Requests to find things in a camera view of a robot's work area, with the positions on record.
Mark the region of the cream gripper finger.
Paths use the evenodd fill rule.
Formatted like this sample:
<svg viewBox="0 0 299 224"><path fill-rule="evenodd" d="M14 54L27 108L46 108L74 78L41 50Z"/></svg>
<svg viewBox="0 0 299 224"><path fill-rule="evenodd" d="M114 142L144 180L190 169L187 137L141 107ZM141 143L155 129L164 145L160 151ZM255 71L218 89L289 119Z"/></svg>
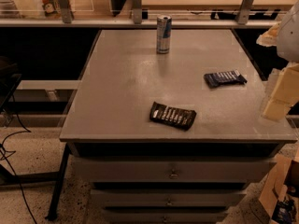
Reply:
<svg viewBox="0 0 299 224"><path fill-rule="evenodd" d="M259 35L256 43L260 46L264 47L275 47L277 45L277 38L278 38L278 28L280 23L277 23L270 27L266 32L262 35Z"/></svg>
<svg viewBox="0 0 299 224"><path fill-rule="evenodd" d="M272 69L265 86L261 115L280 121L299 102L299 63L288 63L282 70Z"/></svg>

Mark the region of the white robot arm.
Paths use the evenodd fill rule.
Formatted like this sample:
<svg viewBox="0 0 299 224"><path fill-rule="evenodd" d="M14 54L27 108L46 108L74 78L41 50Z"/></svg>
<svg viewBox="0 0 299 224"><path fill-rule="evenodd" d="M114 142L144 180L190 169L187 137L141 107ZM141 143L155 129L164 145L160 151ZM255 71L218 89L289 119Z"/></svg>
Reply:
<svg viewBox="0 0 299 224"><path fill-rule="evenodd" d="M260 35L256 43L277 48L277 55L288 64L282 70L272 69L261 104L264 119L280 121L299 102L299 1L282 21Z"/></svg>

